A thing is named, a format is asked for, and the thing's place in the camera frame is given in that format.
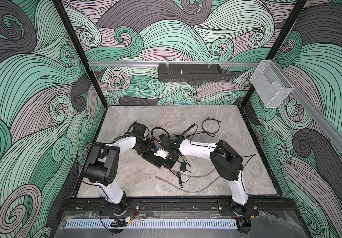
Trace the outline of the black network switch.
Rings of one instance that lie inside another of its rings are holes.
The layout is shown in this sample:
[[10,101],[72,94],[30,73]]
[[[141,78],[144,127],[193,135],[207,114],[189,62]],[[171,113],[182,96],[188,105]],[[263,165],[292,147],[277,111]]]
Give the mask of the black network switch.
[[164,165],[164,158],[156,155],[153,151],[144,152],[142,158],[157,168],[161,168]]

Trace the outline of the black power adapter with cable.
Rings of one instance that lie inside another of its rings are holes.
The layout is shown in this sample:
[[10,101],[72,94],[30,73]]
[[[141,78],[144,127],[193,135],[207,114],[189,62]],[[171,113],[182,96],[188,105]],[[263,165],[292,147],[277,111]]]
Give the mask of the black power adapter with cable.
[[189,165],[189,163],[187,163],[186,161],[183,161],[180,164],[180,169],[179,170],[177,170],[177,171],[176,170],[171,170],[171,172],[177,177],[179,186],[181,188],[183,188],[184,183],[187,183],[190,180],[190,178],[192,177],[192,172],[187,169],[188,165]]

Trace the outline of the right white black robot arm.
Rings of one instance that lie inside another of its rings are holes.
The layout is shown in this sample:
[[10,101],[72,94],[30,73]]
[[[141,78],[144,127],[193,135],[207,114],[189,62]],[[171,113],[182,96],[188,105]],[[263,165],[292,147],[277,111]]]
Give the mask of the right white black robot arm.
[[232,201],[245,206],[249,199],[243,181],[243,157],[240,156],[226,141],[217,143],[202,143],[192,140],[186,134],[197,124],[192,124],[180,135],[171,136],[165,129],[155,127],[150,131],[160,129],[165,133],[155,139],[157,146],[150,150],[150,155],[161,161],[161,165],[172,169],[175,162],[181,157],[193,156],[211,161],[218,175],[229,183]]

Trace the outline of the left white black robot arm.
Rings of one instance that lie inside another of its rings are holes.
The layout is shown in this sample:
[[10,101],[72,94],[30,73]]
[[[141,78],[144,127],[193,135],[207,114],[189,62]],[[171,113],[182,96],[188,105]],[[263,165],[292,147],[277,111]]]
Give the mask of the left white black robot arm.
[[105,201],[114,213],[122,213],[126,209],[126,194],[116,181],[119,156],[128,149],[135,149],[137,154],[151,164],[161,167],[162,158],[155,154],[155,143],[146,134],[149,129],[144,124],[133,122],[128,131],[111,143],[98,142],[92,146],[84,166],[83,176],[91,185],[99,187]]

